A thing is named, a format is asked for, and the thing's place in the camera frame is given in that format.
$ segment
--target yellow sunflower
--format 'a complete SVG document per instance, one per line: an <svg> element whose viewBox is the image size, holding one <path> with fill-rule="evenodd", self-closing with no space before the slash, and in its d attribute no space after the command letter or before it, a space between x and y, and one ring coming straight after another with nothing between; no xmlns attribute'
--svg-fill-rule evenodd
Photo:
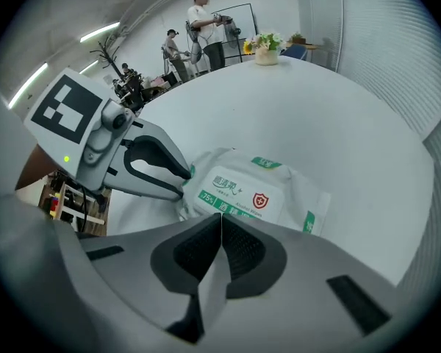
<svg viewBox="0 0 441 353"><path fill-rule="evenodd" d="M243 53L245 55L252 55L253 54L253 46L247 40L243 43Z"/></svg>

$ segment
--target white vase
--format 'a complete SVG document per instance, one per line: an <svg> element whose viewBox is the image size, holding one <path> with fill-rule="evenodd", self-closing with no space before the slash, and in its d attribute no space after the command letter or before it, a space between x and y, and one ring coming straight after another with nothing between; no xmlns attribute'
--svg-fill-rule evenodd
<svg viewBox="0 0 441 353"><path fill-rule="evenodd" d="M277 50L257 51L255 53L255 62L258 65L278 64L278 52Z"/></svg>

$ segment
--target pack of wet wipes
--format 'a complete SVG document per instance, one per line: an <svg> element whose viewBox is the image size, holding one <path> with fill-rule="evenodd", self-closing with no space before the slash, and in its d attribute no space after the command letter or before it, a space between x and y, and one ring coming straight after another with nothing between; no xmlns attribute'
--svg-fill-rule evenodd
<svg viewBox="0 0 441 353"><path fill-rule="evenodd" d="M181 220L221 212L320 235L330 194L297 170L219 148L195 160L191 176L177 204Z"/></svg>

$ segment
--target gray robot arm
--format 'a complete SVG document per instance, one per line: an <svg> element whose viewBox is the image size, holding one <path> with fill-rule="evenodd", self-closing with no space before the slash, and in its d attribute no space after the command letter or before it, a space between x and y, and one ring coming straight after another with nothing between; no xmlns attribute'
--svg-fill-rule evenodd
<svg viewBox="0 0 441 353"><path fill-rule="evenodd" d="M46 88L24 123L52 160L89 190L105 185L156 199L182 197L173 185L135 170L135 160L190 178L182 153L162 128L135 118L111 99L109 89L71 69Z"/></svg>

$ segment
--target black and white square marker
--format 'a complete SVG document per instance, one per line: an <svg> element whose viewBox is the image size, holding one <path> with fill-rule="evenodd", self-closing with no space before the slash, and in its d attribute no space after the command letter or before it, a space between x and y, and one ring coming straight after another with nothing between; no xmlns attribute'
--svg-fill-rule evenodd
<svg viewBox="0 0 441 353"><path fill-rule="evenodd" d="M100 97L64 75L41 102L31 121L80 144L101 101Z"/></svg>

